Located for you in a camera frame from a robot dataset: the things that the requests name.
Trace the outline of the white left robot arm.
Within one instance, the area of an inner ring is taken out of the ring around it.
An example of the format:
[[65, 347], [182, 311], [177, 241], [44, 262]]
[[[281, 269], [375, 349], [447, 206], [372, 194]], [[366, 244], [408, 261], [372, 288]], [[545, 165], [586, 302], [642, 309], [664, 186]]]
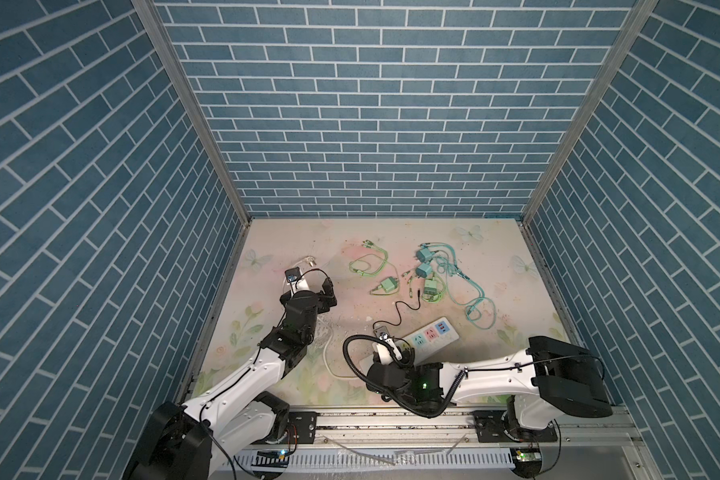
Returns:
[[279, 439], [290, 405], [268, 389], [290, 373], [314, 340], [317, 317], [337, 305], [333, 284], [281, 295], [281, 321], [251, 358], [219, 385], [183, 404], [167, 401], [148, 418], [124, 479], [207, 479], [257, 441]]

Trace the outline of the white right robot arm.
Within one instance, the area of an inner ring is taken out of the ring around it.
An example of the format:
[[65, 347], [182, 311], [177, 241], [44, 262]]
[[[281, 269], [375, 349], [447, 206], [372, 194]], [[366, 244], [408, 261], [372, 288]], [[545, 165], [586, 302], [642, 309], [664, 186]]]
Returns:
[[[355, 341], [378, 345], [391, 361], [374, 361], [361, 370], [349, 352]], [[342, 344], [348, 367], [369, 391], [423, 418], [436, 418], [462, 400], [507, 395], [504, 428], [510, 438], [521, 441], [563, 415], [597, 419], [613, 414], [601, 359], [551, 337], [533, 336], [514, 354], [470, 363], [416, 365], [413, 351], [400, 358], [398, 352], [393, 343], [370, 335], [351, 335]]]

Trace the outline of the white power strip colourful sockets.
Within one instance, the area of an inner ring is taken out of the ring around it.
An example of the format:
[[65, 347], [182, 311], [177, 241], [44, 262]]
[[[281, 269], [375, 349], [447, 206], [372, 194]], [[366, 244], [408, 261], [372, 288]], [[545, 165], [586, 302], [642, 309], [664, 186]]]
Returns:
[[[390, 332], [389, 334], [394, 339], [394, 354], [398, 359], [400, 359], [400, 354], [397, 352], [397, 342], [407, 341], [414, 348], [415, 360], [413, 365], [424, 363], [428, 358], [459, 339], [458, 333], [446, 317], [441, 317], [404, 337], [395, 337]], [[372, 354], [360, 361], [359, 368], [363, 372], [366, 372], [374, 364], [374, 354], [376, 353], [377, 345], [379, 344], [373, 342], [372, 347], [374, 350]]]

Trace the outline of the light green charger with prongs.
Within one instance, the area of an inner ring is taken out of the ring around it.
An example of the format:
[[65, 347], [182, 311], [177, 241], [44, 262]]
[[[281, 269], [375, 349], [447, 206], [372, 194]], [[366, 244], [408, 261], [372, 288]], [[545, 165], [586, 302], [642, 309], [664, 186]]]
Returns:
[[370, 294], [374, 296], [389, 296], [394, 295], [399, 291], [399, 280], [396, 277], [386, 277], [380, 281], [380, 283], [374, 287]]

